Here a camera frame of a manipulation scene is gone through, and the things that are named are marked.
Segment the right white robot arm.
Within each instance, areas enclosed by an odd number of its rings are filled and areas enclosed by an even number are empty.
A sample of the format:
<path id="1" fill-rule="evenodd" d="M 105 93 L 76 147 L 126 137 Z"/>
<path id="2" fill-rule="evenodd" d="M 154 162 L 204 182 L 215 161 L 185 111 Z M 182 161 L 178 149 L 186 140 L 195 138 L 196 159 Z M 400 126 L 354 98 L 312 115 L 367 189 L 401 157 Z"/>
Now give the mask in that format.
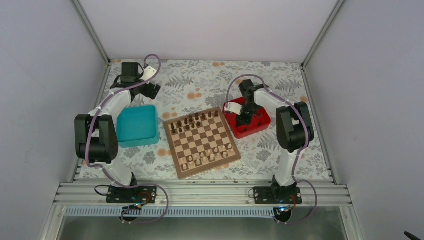
<path id="1" fill-rule="evenodd" d="M 315 134 L 308 105 L 305 102 L 290 103 L 273 93 L 267 85 L 255 85 L 250 79 L 239 85 L 244 102 L 238 105 L 235 126 L 238 130 L 251 131 L 258 127 L 259 110 L 274 114 L 276 139 L 286 151 L 286 158 L 272 177 L 271 186 L 261 197 L 278 204 L 296 201 L 300 193 L 295 169 L 302 151 L 309 146 Z"/>

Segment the red plastic tray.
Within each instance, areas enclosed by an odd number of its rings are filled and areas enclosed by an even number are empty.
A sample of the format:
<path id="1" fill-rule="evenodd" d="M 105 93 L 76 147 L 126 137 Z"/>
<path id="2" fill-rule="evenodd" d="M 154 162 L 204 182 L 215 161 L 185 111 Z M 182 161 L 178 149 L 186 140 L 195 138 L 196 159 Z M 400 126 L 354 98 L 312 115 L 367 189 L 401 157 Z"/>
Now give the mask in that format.
<path id="1" fill-rule="evenodd" d="M 245 100 L 243 97 L 240 97 L 240 98 L 237 98 L 237 99 L 230 100 L 229 102 L 235 102 L 235 103 L 238 103 L 240 105 L 244 105 L 248 101 Z M 236 126 L 236 117 L 238 115 L 236 115 L 234 113 L 230 113 L 230 114 L 225 113 L 225 111 L 224 111 L 225 105 L 226 105 L 226 103 L 224 103 L 223 108 L 222 108 L 223 115 L 224 115 L 230 129 L 232 130 L 234 136 L 237 139 L 242 139 L 242 138 L 248 137 L 250 135 L 256 134 L 258 132 L 264 131 L 271 124 L 271 118 L 269 117 L 267 111 L 263 107 L 260 106 L 260 109 L 258 110 L 258 114 L 260 114 L 259 118 L 254 118 L 250 125 Z"/>

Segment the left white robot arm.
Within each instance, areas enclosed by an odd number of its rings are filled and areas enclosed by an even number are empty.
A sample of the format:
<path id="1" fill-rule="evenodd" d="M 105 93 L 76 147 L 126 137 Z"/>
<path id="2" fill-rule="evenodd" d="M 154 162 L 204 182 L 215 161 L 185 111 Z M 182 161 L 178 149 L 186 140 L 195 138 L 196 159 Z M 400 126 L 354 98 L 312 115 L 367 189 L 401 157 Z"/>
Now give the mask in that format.
<path id="1" fill-rule="evenodd" d="M 111 185 L 120 188 L 119 196 L 131 203 L 139 197 L 136 178 L 129 168 L 117 160 L 119 141 L 115 123 L 121 112 L 142 93 L 156 95 L 159 86 L 151 81 L 160 68 L 146 62 L 123 62 L 107 96 L 87 114 L 74 119 L 75 152 L 88 168 L 102 170 Z"/>

